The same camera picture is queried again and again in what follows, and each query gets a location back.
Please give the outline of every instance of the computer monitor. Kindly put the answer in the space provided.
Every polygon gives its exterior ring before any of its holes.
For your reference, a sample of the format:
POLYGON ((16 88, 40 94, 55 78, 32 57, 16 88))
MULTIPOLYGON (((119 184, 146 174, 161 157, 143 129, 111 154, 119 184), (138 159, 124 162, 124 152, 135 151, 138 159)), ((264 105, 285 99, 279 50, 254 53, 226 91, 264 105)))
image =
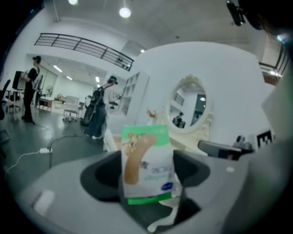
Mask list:
POLYGON ((20 79, 20 77, 23 75, 24 73, 22 71, 16 71, 15 75, 14 75, 14 80, 13 80, 13 84, 12 84, 12 88, 15 90, 24 90, 26 87, 26 82, 22 79, 20 79))

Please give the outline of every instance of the power adapter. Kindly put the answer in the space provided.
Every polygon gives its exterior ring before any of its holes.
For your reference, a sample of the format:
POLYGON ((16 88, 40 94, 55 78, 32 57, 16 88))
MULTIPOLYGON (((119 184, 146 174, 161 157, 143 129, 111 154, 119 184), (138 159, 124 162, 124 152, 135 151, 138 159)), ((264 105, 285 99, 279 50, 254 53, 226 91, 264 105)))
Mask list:
POLYGON ((53 152, 53 149, 47 149, 47 148, 41 148, 40 149, 40 154, 50 154, 53 152))

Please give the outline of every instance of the white shelving unit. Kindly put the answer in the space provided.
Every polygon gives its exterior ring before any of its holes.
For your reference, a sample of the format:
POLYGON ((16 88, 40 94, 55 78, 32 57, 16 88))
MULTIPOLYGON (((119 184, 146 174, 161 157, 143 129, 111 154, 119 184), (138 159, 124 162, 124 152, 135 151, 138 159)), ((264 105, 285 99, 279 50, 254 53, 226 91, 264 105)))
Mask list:
POLYGON ((119 109, 126 116, 127 124, 129 125, 135 125, 136 123, 149 77, 147 73, 139 72, 126 82, 119 109))

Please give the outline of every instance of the power cord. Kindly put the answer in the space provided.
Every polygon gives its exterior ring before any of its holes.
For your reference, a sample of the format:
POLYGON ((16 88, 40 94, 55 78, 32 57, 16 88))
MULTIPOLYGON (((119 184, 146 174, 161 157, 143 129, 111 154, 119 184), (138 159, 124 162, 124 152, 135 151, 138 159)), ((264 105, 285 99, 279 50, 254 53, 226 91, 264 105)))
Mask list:
POLYGON ((11 166, 10 168, 8 168, 7 171, 5 172, 4 181, 6 181, 6 175, 7 175, 7 172, 8 172, 9 170, 11 170, 13 167, 15 167, 15 166, 18 164, 19 160, 20 160, 23 156, 25 156, 25 155, 31 155, 31 154, 38 154, 38 153, 40 153, 40 150, 39 150, 38 152, 35 152, 35 153, 22 154, 22 155, 18 158, 17 163, 15 163, 13 166, 11 166))
POLYGON ((64 138, 73 138, 73 137, 82 137, 83 135, 77 135, 76 133, 75 134, 73 134, 73 135, 67 135, 67 136, 63 136, 63 137, 61 137, 61 138, 57 138, 57 139, 54 139, 52 142, 50 142, 49 144, 48 144, 48 150, 49 151, 51 151, 51 148, 52 148, 52 146, 53 146, 53 143, 55 142, 55 141, 59 141, 59 140, 62 140, 62 139, 64 139, 64 138))
POLYGON ((53 140, 53 133, 52 133, 52 130, 50 128, 46 128, 46 127, 44 127, 44 126, 42 126, 40 124, 35 124, 35 126, 39 126, 41 128, 45 128, 46 130, 49 130, 50 133, 51 133, 51 139, 50 139, 49 143, 53 140))

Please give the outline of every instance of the desk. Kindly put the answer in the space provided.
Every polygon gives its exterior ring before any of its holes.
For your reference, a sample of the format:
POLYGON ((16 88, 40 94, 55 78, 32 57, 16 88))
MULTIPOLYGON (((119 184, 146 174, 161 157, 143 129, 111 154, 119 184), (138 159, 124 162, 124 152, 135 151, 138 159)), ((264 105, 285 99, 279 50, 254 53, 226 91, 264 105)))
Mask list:
POLYGON ((44 109, 44 106, 46 106, 47 110, 49 110, 50 108, 50 111, 52 111, 52 103, 53 103, 53 99, 41 97, 38 100, 38 108, 40 109, 40 106, 43 106, 43 109, 44 109))

